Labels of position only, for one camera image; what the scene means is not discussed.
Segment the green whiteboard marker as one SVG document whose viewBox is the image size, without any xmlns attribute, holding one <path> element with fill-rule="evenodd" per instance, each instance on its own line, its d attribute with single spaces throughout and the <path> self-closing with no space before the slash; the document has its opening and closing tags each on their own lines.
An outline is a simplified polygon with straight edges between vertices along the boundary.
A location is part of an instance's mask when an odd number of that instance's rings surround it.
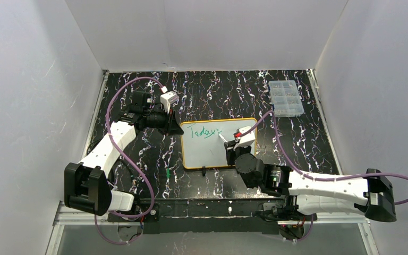
<svg viewBox="0 0 408 255">
<path fill-rule="evenodd" d="M 220 139 L 223 141 L 223 143 L 227 143 L 227 140 L 224 138 L 223 135 L 219 134 Z"/>
</svg>

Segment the yellow framed whiteboard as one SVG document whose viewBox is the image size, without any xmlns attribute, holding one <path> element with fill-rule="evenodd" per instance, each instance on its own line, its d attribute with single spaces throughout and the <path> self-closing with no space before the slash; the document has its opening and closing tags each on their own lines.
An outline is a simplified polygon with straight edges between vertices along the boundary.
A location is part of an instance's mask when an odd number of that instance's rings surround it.
<svg viewBox="0 0 408 255">
<path fill-rule="evenodd" d="M 234 140 L 240 128 L 254 126 L 255 118 L 236 118 L 181 123 L 183 166 L 186 169 L 227 167 L 224 138 Z"/>
</svg>

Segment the green marker cap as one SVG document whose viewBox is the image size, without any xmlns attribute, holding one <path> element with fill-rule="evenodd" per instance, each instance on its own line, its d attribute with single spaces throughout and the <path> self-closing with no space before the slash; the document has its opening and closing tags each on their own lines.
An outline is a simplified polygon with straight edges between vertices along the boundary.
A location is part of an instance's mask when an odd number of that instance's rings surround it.
<svg viewBox="0 0 408 255">
<path fill-rule="evenodd" d="M 171 176 L 171 172 L 169 168 L 166 168 L 166 178 L 169 180 Z"/>
</svg>

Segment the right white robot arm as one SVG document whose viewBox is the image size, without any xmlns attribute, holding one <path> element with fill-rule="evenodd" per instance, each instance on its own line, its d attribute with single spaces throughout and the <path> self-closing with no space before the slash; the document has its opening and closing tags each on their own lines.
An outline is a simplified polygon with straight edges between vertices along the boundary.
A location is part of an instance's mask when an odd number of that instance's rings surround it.
<svg viewBox="0 0 408 255">
<path fill-rule="evenodd" d="M 235 167 L 247 188 L 278 198 L 276 205 L 265 210 L 266 220 L 317 213 L 354 213 L 377 222 L 397 220 L 393 186 L 379 170 L 368 169 L 359 178 L 310 176 L 287 166 L 266 164 L 250 152 L 250 146 L 241 146 L 235 140 L 223 145 L 228 165 Z"/>
</svg>

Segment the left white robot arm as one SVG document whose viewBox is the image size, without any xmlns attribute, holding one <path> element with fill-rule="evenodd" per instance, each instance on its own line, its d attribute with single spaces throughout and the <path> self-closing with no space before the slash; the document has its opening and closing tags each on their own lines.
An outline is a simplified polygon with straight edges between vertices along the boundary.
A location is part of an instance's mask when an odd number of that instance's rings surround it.
<svg viewBox="0 0 408 255">
<path fill-rule="evenodd" d="M 132 101 L 124 106 L 110 132 L 97 143 L 79 163 L 69 163 L 64 171 L 64 203 L 67 207 L 102 216 L 107 212 L 134 212 L 137 204 L 132 193 L 111 190 L 108 177 L 125 149 L 145 128 L 156 129 L 162 135 L 182 135 L 172 109 L 179 97 L 173 91 L 162 90 L 159 102 L 152 104 L 152 95 L 136 91 Z"/>
</svg>

